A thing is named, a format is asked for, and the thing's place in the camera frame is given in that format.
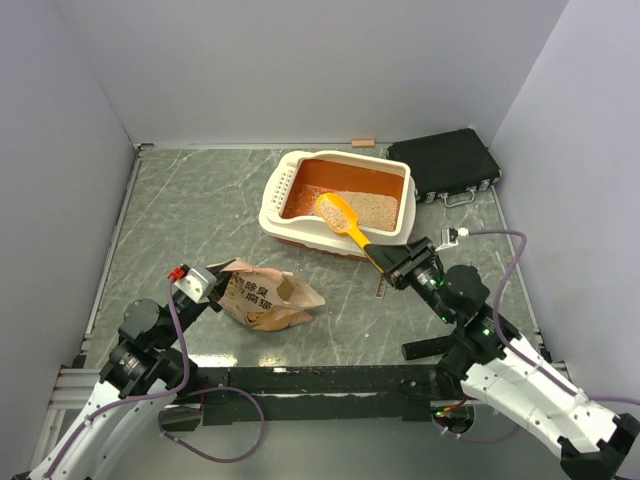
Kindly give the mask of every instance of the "small wooden block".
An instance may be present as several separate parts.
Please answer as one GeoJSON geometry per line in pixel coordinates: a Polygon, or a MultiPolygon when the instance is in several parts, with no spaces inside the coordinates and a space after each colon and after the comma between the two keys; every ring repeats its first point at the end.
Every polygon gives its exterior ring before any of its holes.
{"type": "Polygon", "coordinates": [[[353,148],[373,148],[376,146],[376,141],[373,138],[365,140],[351,140],[351,146],[353,148]]]}

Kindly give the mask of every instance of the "metal handle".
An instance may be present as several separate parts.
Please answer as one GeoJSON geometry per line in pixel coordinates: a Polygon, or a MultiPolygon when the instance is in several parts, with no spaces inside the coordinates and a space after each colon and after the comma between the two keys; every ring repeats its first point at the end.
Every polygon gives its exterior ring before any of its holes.
{"type": "Polygon", "coordinates": [[[459,202],[456,203],[447,203],[447,199],[449,198],[449,194],[448,193],[443,193],[440,195],[440,198],[442,198],[443,202],[444,202],[444,206],[447,208],[453,208],[453,207],[459,207],[460,205],[466,205],[468,203],[473,202],[476,199],[476,189],[475,187],[470,188],[468,190],[469,193],[471,193],[471,197],[468,198],[467,200],[461,200],[459,202]]]}

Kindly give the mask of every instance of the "black rectangular object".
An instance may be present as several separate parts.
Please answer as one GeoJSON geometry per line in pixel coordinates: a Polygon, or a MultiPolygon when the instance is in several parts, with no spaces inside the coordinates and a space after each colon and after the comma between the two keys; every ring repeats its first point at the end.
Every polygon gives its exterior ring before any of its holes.
{"type": "Polygon", "coordinates": [[[486,190],[501,174],[471,128],[396,142],[387,150],[387,158],[411,167],[419,202],[486,190]]]}

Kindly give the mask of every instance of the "red connector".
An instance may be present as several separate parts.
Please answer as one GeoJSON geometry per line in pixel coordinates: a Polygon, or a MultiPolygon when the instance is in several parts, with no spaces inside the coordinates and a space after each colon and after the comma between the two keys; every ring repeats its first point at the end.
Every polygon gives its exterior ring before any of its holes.
{"type": "Polygon", "coordinates": [[[171,270],[171,273],[169,274],[169,276],[167,278],[168,279],[173,279],[174,282],[177,282],[181,278],[184,278],[185,275],[187,274],[187,272],[188,272],[188,270],[183,265],[181,267],[174,268],[173,270],[171,270]]]}

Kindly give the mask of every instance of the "yellow scoop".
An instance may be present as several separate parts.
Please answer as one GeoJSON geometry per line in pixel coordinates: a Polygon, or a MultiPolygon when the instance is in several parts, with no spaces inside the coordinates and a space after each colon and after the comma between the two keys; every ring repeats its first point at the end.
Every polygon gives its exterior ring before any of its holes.
{"type": "Polygon", "coordinates": [[[320,195],[316,200],[316,211],[331,230],[338,235],[349,235],[363,252],[371,243],[358,228],[358,214],[335,193],[320,195]]]}

